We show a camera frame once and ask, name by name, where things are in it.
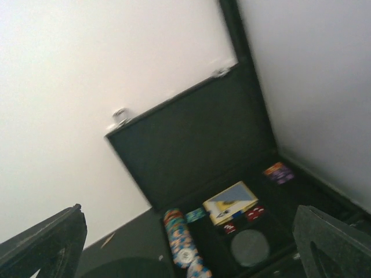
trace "poker chip case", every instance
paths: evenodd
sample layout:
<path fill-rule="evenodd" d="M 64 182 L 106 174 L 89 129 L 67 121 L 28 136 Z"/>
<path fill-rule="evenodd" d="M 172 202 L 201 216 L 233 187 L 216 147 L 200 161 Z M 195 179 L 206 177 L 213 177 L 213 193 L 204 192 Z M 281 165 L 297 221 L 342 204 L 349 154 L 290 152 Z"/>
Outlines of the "poker chip case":
<path fill-rule="evenodd" d="M 168 209 L 186 215 L 243 181 L 264 214 L 254 221 L 237 218 L 231 233 L 208 216 L 188 228 L 213 277 L 250 277 L 295 253 L 292 224 L 299 205 L 345 222 L 359 209 L 279 155 L 236 3 L 220 5 L 239 63 L 128 121 L 107 139 L 161 222 Z M 284 162 L 295 178 L 281 185 L 270 181 L 263 171 L 276 162 Z M 268 258 L 251 267 L 239 264 L 231 251 L 235 235 L 248 229 L 262 233 L 270 246 Z M 177 277 L 186 277 L 186 269 L 173 267 Z"/>

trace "row of poker chips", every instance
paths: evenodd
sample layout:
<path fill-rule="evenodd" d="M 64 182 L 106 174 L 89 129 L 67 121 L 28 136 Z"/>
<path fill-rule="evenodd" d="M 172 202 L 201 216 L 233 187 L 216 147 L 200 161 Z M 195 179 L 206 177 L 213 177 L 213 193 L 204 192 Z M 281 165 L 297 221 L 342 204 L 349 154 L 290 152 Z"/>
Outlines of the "row of poker chips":
<path fill-rule="evenodd" d="M 181 268 L 188 268 L 187 278 L 210 278 L 207 269 L 198 254 L 196 246 L 188 230 L 187 221 L 179 209 L 168 210 L 163 218 L 174 263 Z"/>

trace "gray disc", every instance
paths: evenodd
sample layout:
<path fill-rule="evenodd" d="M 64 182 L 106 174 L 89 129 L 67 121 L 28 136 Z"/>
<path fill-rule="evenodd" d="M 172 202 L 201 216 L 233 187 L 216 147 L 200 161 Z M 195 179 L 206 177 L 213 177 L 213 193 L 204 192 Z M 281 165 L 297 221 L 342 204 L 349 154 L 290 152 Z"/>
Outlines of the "gray disc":
<path fill-rule="evenodd" d="M 240 265 L 251 267 L 268 258 L 270 248 L 261 232 L 245 230 L 233 238 L 231 251 Z"/>

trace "wall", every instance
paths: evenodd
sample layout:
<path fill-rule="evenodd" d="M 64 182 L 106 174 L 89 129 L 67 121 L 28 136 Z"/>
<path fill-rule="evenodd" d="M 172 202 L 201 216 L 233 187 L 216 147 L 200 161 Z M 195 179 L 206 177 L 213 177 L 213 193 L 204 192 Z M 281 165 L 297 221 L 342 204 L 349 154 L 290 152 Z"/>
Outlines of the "wall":
<path fill-rule="evenodd" d="M 216 0 L 0 1 L 0 242 L 82 205 L 90 245 L 150 206 L 103 138 L 233 65 Z"/>
<path fill-rule="evenodd" d="M 281 151 L 371 211 L 371 2 L 240 5 Z"/>

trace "red dice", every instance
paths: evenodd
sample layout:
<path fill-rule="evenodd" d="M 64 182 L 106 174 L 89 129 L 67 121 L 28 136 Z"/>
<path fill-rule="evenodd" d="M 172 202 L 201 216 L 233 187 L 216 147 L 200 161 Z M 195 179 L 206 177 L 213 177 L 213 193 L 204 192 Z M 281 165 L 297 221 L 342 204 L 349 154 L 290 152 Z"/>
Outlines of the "red dice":
<path fill-rule="evenodd" d="M 263 206 L 256 206 L 245 212 L 245 215 L 248 218 L 248 221 L 252 222 L 255 219 L 259 218 L 259 216 L 261 216 L 264 212 L 265 208 Z"/>
<path fill-rule="evenodd" d="M 225 224 L 223 228 L 226 234 L 233 233 L 236 230 L 236 227 L 231 222 Z"/>

